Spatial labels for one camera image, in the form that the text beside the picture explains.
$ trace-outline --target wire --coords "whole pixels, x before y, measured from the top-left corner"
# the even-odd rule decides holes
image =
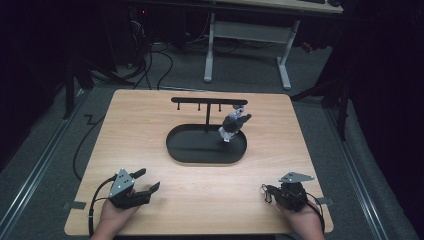
[[[143,78],[146,77],[146,83],[149,86],[149,89],[152,90],[152,86],[150,85],[149,78],[147,77],[147,73],[150,71],[150,68],[152,67],[152,62],[153,62],[152,47],[151,46],[150,46],[149,56],[150,56],[149,67],[147,69],[145,69],[143,76],[141,76],[141,78],[134,84],[133,89],[136,89],[138,84],[140,84],[141,80],[143,80]]]
[[[94,202],[97,202],[97,201],[100,201],[100,200],[106,200],[106,199],[109,199],[109,198],[97,198],[96,200],[94,200]]]
[[[217,53],[222,53],[222,54],[228,54],[228,53],[233,53],[233,52],[235,52],[238,48],[239,48],[239,44],[240,44],[240,41],[239,40],[237,40],[237,39],[227,39],[226,41],[221,41],[221,42],[231,42],[231,41],[235,41],[235,46],[234,46],[234,48],[233,49],[231,49],[231,50],[229,50],[229,51],[219,51],[219,50],[217,50],[215,47],[213,48],[213,50],[215,51],[215,52],[217,52]]]
[[[94,224],[93,224],[94,216],[93,215],[94,215],[94,203],[97,201],[96,200],[97,194],[99,194],[100,189],[102,189],[103,186],[105,186],[107,183],[115,181],[117,176],[118,175],[115,174],[115,175],[113,175],[113,177],[104,181],[102,184],[100,184],[100,186],[97,188],[96,192],[94,193],[93,199],[91,200],[91,204],[90,204],[90,210],[88,211],[88,232],[90,234],[90,237],[93,236],[93,234],[94,234]]]
[[[193,42],[190,42],[190,44],[187,44],[186,45],[186,47],[187,48],[190,48],[190,49],[194,49],[194,50],[202,50],[202,49],[205,49],[205,48],[208,48],[208,44],[207,43],[204,43],[204,44],[202,44],[201,45],[201,47],[193,47],[192,45],[195,45],[195,44],[199,44],[199,43],[201,43],[202,41],[204,41],[204,40],[207,40],[208,38],[203,38],[203,39],[200,39],[200,40],[198,40],[198,41],[193,41]]]
[[[72,168],[73,168],[73,171],[74,171],[74,174],[75,174],[75,177],[81,182],[82,181],[82,177],[80,177],[79,176],[79,174],[77,173],[77,169],[76,169],[76,159],[77,159],[77,156],[78,156],[78,153],[79,153],[79,151],[81,150],[81,146],[82,146],[82,144],[85,142],[85,140],[87,139],[87,137],[88,137],[88,135],[91,133],[91,131],[93,131],[93,129],[100,123],[100,122],[102,122],[103,121],[103,119],[105,118],[105,116],[106,115],[104,115],[103,117],[101,117],[100,119],[99,119],[99,121],[97,121],[97,122],[95,122],[94,124],[90,124],[90,122],[91,122],[91,117],[90,117],[90,119],[89,119],[89,122],[87,123],[87,124],[89,124],[89,125],[92,125],[91,126],[91,128],[88,130],[88,132],[84,135],[84,137],[82,138],[82,140],[81,140],[81,142],[79,143],[79,145],[78,145],[78,147],[77,147],[77,150],[75,151],[75,154],[74,154],[74,158],[73,158],[73,161],[72,161]]]
[[[196,38],[195,40],[193,40],[193,41],[187,42],[186,44],[195,43],[195,42],[198,42],[198,41],[202,41],[202,40],[204,40],[204,39],[207,39],[207,37],[203,37],[203,36],[205,35],[206,29],[208,28],[208,23],[209,23],[209,19],[210,19],[210,17],[211,17],[211,14],[210,14],[210,13],[208,13],[208,16],[206,17],[206,23],[205,23],[205,26],[203,27],[203,31],[202,31],[202,33],[199,35],[199,37],[197,37],[197,38]]]
[[[308,195],[310,195],[311,197],[313,197],[314,199],[315,199],[315,201],[317,201],[317,204],[319,205],[319,207],[321,208],[321,213],[320,212],[318,212],[318,210],[316,209],[316,207],[314,207],[314,206],[312,206],[312,204],[310,204],[309,202],[307,202],[307,201],[304,201],[303,199],[301,199],[300,197],[298,197],[298,196],[296,196],[294,193],[292,193],[291,191],[289,191],[289,190],[285,190],[287,193],[289,193],[290,195],[292,195],[293,197],[295,197],[297,200],[299,200],[299,201],[301,201],[302,203],[304,203],[304,204],[306,204],[306,205],[308,205],[316,214],[317,214],[317,216],[318,216],[318,218],[319,218],[319,221],[321,222],[321,230],[322,230],[322,232],[324,233],[325,232],[325,221],[324,221],[324,217],[323,217],[323,215],[322,215],[322,208],[321,208],[321,203],[319,202],[319,201],[317,201],[317,199],[314,197],[314,196],[312,196],[311,194],[309,194],[309,193],[306,193],[306,194],[308,194]]]
[[[255,48],[255,49],[269,48],[269,47],[273,47],[275,45],[277,45],[277,43],[267,42],[267,43],[263,43],[260,46],[255,46],[253,44],[247,44],[247,43],[240,42],[240,46],[249,47],[249,48]]]
[[[149,44],[149,38],[145,36],[144,28],[143,28],[142,24],[140,24],[139,22],[137,22],[135,20],[131,20],[130,23],[134,24],[136,26],[136,29],[133,30],[132,38],[135,42],[135,62],[137,62],[139,57],[140,57],[140,54],[144,55],[143,43],[147,41],[146,44]],[[146,66],[145,60],[144,60],[144,58],[142,58],[140,60],[139,64],[138,64],[137,69],[134,72],[132,72],[128,75],[124,75],[124,76],[118,76],[117,73],[114,73],[114,74],[117,75],[118,78],[120,78],[122,80],[128,80],[130,78],[133,78],[135,76],[140,75],[145,70],[145,66]],[[97,80],[100,80],[100,81],[110,81],[110,78],[98,75],[94,72],[91,72],[91,76],[93,78],[97,79]]]
[[[166,77],[166,75],[168,75],[168,73],[171,71],[172,67],[174,66],[174,61],[172,60],[172,58],[168,54],[165,54],[165,53],[162,53],[162,52],[154,52],[154,53],[161,54],[161,55],[167,57],[171,61],[171,66],[169,67],[168,71],[166,71],[166,73],[159,79],[158,84],[156,85],[156,89],[159,90],[160,83]]]

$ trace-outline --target black cable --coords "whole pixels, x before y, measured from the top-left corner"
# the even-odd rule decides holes
[[[199,41],[203,41],[203,40],[205,40],[205,39],[209,39],[208,37],[203,37],[203,36],[205,35],[206,30],[208,29],[208,26],[209,26],[209,20],[210,20],[210,18],[211,18],[211,14],[210,14],[210,13],[208,13],[208,16],[206,17],[205,26],[203,27],[203,31],[202,31],[202,33],[200,33],[199,37],[197,37],[195,40],[192,40],[192,41],[186,42],[186,45],[187,45],[187,46],[188,46],[189,44],[192,44],[192,43],[196,43],[196,42],[199,42]]]
[[[90,124],[90,122],[91,122],[91,117],[90,117],[89,122],[88,122],[87,124],[92,125],[92,126],[91,126],[90,130],[88,130],[88,132],[84,135],[83,139],[81,140],[80,144],[78,145],[77,150],[75,151],[75,154],[74,154],[74,159],[73,159],[73,161],[72,161],[72,168],[73,168],[73,170],[74,170],[75,177],[77,177],[77,179],[78,179],[80,182],[82,181],[82,178],[78,175],[78,173],[77,173],[77,169],[76,169],[76,159],[77,159],[78,153],[79,153],[79,151],[80,151],[80,149],[81,149],[82,144],[85,142],[85,140],[87,139],[87,137],[88,137],[88,135],[91,133],[91,131],[93,131],[93,129],[94,129],[94,128],[95,128],[95,127],[96,127],[96,126],[97,126],[100,122],[102,122],[102,121],[103,121],[103,119],[105,118],[105,116],[103,116],[102,118],[100,118],[100,119],[99,119],[99,121],[95,122],[94,124]]]
[[[96,193],[94,193],[93,199],[91,200],[90,210],[88,211],[88,232],[90,234],[90,237],[93,236],[93,234],[94,234],[94,224],[93,224],[93,222],[94,222],[93,221],[94,216],[93,216],[93,214],[94,214],[94,203],[97,201],[96,200],[97,194],[99,194],[100,189],[102,189],[104,187],[104,185],[106,185],[109,182],[115,181],[115,179],[116,179],[117,176],[118,175],[115,174],[115,175],[113,175],[113,177],[111,177],[111,178],[107,179],[106,181],[104,181],[97,188]]]
[[[143,63],[143,61],[144,61],[144,60],[142,60],[142,61],[140,62],[140,65],[137,67],[137,69],[136,69],[134,72],[132,72],[132,73],[130,73],[130,74],[128,74],[128,75],[125,75],[125,76],[118,76],[118,75],[117,75],[117,73],[114,73],[114,74],[115,74],[115,75],[117,75],[117,77],[119,77],[119,78],[120,78],[120,79],[122,79],[122,80],[127,80],[127,79],[133,78],[133,77],[135,77],[135,76],[137,76],[137,75],[140,75],[140,74],[144,71],[143,66],[144,66],[145,64]],[[94,72],[91,72],[91,76],[92,76],[93,78],[97,79],[97,80],[100,80],[100,81],[110,81],[110,80],[111,80],[110,78],[102,77],[102,76],[100,76],[100,75],[97,75],[97,74],[96,74],[96,73],[94,73]]]
[[[203,39],[199,39],[199,40],[197,40],[197,41],[195,41],[195,42],[190,42],[190,43],[187,43],[186,44],[186,47],[187,48],[190,48],[190,49],[193,49],[193,50],[203,50],[203,49],[205,49],[205,48],[208,48],[208,46],[209,46],[209,44],[208,43],[203,43],[202,45],[201,45],[201,47],[193,47],[193,46],[191,46],[191,45],[195,45],[195,44],[201,44],[204,40],[208,40],[209,38],[203,38]]]
[[[140,84],[141,80],[143,80],[143,78],[147,76],[147,73],[150,71],[150,68],[152,67],[152,62],[153,62],[152,47],[150,47],[149,56],[150,56],[149,67],[147,69],[145,69],[143,76],[141,76],[140,79],[134,84],[133,89],[137,88],[138,84]],[[146,83],[149,86],[149,89],[152,90],[152,86],[151,86],[150,81],[148,79],[149,78],[146,77]]]
[[[319,210],[321,212],[321,216],[324,215],[324,212],[322,211],[322,206],[321,206],[321,203],[319,202],[319,200],[316,197],[314,197],[312,194],[310,194],[310,193],[306,193],[306,194],[308,194],[309,196],[311,196],[315,200],[315,202],[319,206]]]
[[[171,71],[172,67],[174,66],[174,61],[172,60],[172,58],[168,54],[165,54],[165,53],[162,53],[162,52],[154,52],[154,53],[161,54],[161,55],[167,57],[171,61],[171,66],[169,67],[168,71],[166,71],[166,73],[159,79],[158,84],[156,85],[156,89],[159,90],[160,83],[166,77],[166,75],[168,75],[168,73]]]
[[[97,201],[100,201],[100,200],[106,200],[106,199],[109,199],[109,198],[97,198],[96,200],[94,200],[94,202],[97,202]]]
[[[219,51],[219,50],[217,50],[217,49],[216,49],[216,47],[215,47],[215,46],[214,46],[213,50],[214,50],[215,52],[217,52],[217,53],[222,53],[222,54],[229,54],[229,53],[235,52],[235,51],[239,48],[240,41],[239,41],[239,40],[237,40],[237,39],[230,39],[230,40],[227,40],[227,41],[221,41],[221,42],[228,42],[228,41],[235,41],[235,46],[234,46],[234,48],[233,48],[233,49],[231,49],[230,51],[226,51],[226,52],[224,52],[224,51]]]
[[[264,49],[264,48],[273,47],[275,45],[277,45],[277,43],[267,42],[267,43],[262,43],[260,46],[255,46],[253,44],[246,44],[246,43],[240,42],[240,46],[242,47],[255,48],[255,49]]]

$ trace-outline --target figurine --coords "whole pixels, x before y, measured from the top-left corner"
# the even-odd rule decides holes
[[[230,142],[234,135],[243,127],[243,124],[252,117],[251,114],[241,116],[244,112],[243,106],[234,106],[234,109],[236,109],[236,113],[229,113],[225,117],[222,127],[218,129],[225,142]]]

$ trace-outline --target white desk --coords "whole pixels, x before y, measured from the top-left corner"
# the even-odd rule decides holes
[[[298,11],[313,11],[321,13],[337,13],[340,14],[343,12],[341,7],[333,7],[327,2],[325,4],[310,3],[297,0],[215,0],[216,2],[223,3],[234,3],[234,4],[248,4],[255,6],[264,6],[264,7],[275,7],[275,8],[285,8],[290,10]],[[215,21],[215,14],[211,14],[210,21],[210,30],[209,30],[209,47],[208,54],[206,56],[206,65],[205,65],[205,75],[204,81],[212,81],[212,72],[213,72],[213,43],[215,37],[222,38],[234,38],[241,40],[253,40],[261,42],[273,42],[285,44],[284,51],[281,57],[278,57],[277,66],[280,71],[281,81],[283,87],[286,90],[291,89],[291,84],[289,76],[286,69],[287,57],[290,53],[290,49],[293,45],[294,38],[296,37],[297,29],[299,27],[300,21],[294,21],[292,27],[290,28],[281,28],[281,27],[271,27],[264,25],[254,25],[254,24],[244,24],[236,22],[224,22],[224,21]]]

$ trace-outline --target human hand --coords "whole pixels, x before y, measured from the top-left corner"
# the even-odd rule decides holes
[[[103,203],[102,213],[97,229],[90,239],[113,239],[139,208],[140,206],[128,209],[116,208],[113,203],[107,199]]]
[[[305,205],[300,211],[290,211],[279,203],[276,207],[284,213],[290,227],[299,234],[304,240],[324,240],[324,233],[321,228],[321,221],[315,211],[308,205]]]

